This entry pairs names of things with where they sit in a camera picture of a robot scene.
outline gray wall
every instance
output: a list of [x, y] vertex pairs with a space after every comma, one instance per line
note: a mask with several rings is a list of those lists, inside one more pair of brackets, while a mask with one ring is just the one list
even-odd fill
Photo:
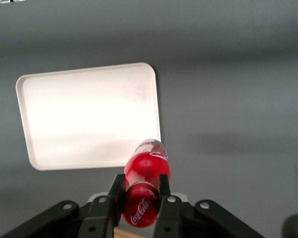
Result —
[[286, 0], [0, 4], [0, 235], [61, 200], [84, 205], [123, 172], [33, 169], [16, 80], [132, 62], [157, 73], [172, 192], [280, 237], [298, 213], [298, 2]]

